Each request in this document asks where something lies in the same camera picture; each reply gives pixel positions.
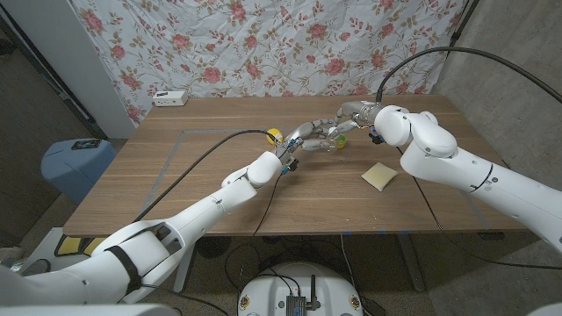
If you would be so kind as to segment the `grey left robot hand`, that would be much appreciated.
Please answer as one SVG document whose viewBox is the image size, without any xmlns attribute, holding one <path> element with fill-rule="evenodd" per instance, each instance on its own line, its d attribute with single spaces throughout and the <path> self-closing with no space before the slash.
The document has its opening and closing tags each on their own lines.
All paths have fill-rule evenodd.
<svg viewBox="0 0 562 316">
<path fill-rule="evenodd" d="M 282 140 L 275 139 L 273 152 L 282 164 L 288 164 L 292 154 L 299 148 L 305 151 L 333 152 L 336 150 L 335 140 L 328 138 L 328 130 L 332 123 L 328 118 L 306 122 Z"/>
</svg>

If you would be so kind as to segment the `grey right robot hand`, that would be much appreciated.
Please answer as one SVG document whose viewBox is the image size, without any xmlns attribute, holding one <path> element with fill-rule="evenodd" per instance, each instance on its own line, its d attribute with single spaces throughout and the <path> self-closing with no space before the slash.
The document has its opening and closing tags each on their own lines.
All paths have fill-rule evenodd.
<svg viewBox="0 0 562 316">
<path fill-rule="evenodd" d="M 341 134 L 355 128 L 372 126 L 382 108 L 380 102 L 350 101 L 343 103 L 336 112 L 333 126 L 328 130 L 328 138 L 335 140 Z"/>
</svg>

